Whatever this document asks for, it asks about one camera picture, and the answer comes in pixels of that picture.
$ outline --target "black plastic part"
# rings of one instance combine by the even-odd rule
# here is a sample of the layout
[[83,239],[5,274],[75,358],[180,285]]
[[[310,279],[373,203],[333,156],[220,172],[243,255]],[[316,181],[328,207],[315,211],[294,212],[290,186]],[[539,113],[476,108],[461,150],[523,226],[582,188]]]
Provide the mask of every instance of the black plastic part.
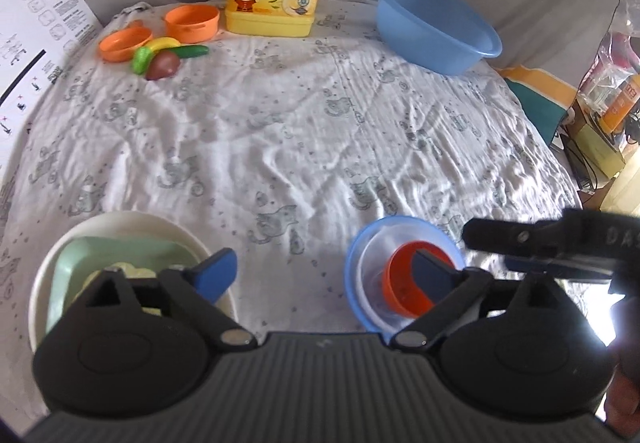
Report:
[[[491,288],[494,277],[482,269],[468,268],[462,271],[463,281],[441,302],[425,315],[415,319],[391,339],[391,346],[413,352],[426,352],[447,333],[447,329],[458,322],[463,315]],[[418,331],[427,342],[421,347],[406,348],[398,343],[398,335],[405,331]]]
[[558,256],[565,245],[564,226],[560,220],[541,220],[526,225],[506,220],[471,219],[462,229],[462,240],[469,249],[544,259]]
[[242,346],[229,346],[222,342],[225,331],[244,328],[198,295],[180,271],[165,269],[159,273],[158,281],[170,298],[168,315],[193,327],[213,352],[250,351],[258,346],[255,337]]
[[597,210],[569,208],[562,214],[566,251],[636,264],[640,253],[640,220]]
[[273,333],[216,362],[170,409],[120,421],[55,412],[27,443],[622,443],[595,416],[518,423],[461,401],[422,355],[371,333]]
[[52,410],[143,415],[174,404],[201,380],[209,363],[201,336],[143,312],[138,296],[164,311],[168,300],[157,283],[132,282],[103,271],[42,341],[33,375]]
[[17,434],[0,419],[0,443],[21,443]]
[[494,280],[480,304],[478,317],[484,318],[492,311],[504,311],[520,286],[519,280]]
[[540,261],[538,259],[520,259],[518,257],[505,257],[504,265],[509,271],[518,273],[546,273],[554,279],[571,279],[572,282],[588,284],[606,284],[610,281],[610,273],[595,271],[582,267],[572,267],[569,261],[555,262],[554,259]]
[[438,360],[461,397],[517,419],[593,412],[614,370],[606,346],[546,275],[527,275],[504,314],[456,330]]

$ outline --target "cardboard box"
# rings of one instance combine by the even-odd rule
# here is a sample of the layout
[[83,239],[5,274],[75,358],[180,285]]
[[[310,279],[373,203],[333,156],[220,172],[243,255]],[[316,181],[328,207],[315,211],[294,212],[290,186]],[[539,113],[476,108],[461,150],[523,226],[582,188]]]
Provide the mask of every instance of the cardboard box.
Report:
[[575,121],[566,127],[567,133],[590,163],[606,177],[614,178],[626,165],[622,153],[591,119],[587,106],[577,100],[574,110]]

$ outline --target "green plate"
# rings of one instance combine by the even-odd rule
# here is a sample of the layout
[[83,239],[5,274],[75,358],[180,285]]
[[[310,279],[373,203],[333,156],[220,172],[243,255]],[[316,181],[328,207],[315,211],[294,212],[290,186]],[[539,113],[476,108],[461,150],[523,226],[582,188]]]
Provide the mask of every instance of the green plate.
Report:
[[191,267],[197,262],[184,246],[161,239],[78,237],[60,251],[56,261],[49,296],[46,332],[48,333],[60,320],[63,312],[82,289],[86,278],[98,269],[116,263],[129,263],[134,267],[148,268],[157,273],[172,264]]

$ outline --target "white bowl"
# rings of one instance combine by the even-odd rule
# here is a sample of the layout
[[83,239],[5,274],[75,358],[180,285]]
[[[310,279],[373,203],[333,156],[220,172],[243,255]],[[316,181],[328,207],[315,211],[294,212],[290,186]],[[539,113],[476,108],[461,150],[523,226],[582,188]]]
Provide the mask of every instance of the white bowl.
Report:
[[[29,297],[28,325],[32,351],[35,352],[46,334],[51,281],[60,251],[72,239],[78,237],[122,239],[132,235],[177,243],[188,249],[198,261],[204,261],[211,255],[210,249],[204,246],[196,236],[162,217],[142,212],[108,212],[87,219],[66,232],[49,250],[38,268]],[[228,317],[237,320],[234,301],[228,291],[216,306]]]

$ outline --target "orange toy pot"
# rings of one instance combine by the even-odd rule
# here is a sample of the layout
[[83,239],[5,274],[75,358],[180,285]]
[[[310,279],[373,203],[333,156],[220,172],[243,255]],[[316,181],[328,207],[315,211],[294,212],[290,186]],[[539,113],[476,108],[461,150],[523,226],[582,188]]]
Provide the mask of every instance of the orange toy pot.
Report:
[[454,267],[440,248],[426,241],[412,241],[396,250],[382,274],[382,294],[390,309],[407,318],[417,318],[433,307],[433,301],[418,288],[412,277],[411,261],[419,249],[429,251]]
[[151,29],[142,26],[142,22],[135,21],[129,27],[103,38],[98,45],[98,51],[107,62],[128,62],[133,58],[136,49],[152,38]]
[[220,12],[207,4],[185,4],[164,16],[167,36],[180,44],[195,44],[212,39],[218,32]]

